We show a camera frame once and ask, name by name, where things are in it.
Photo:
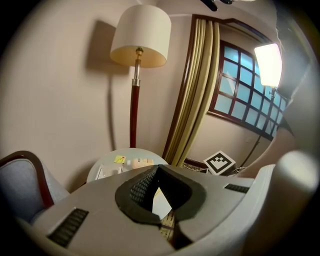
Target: beige curtain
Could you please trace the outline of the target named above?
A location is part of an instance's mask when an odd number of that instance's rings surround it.
[[[180,167],[187,157],[214,93],[219,64],[219,25],[197,19],[182,108],[165,160]]]

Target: yellow sticky note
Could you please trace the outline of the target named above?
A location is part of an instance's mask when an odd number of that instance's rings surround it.
[[[114,162],[118,164],[124,164],[125,161],[126,161],[126,157],[122,155],[117,155],[114,159]]]

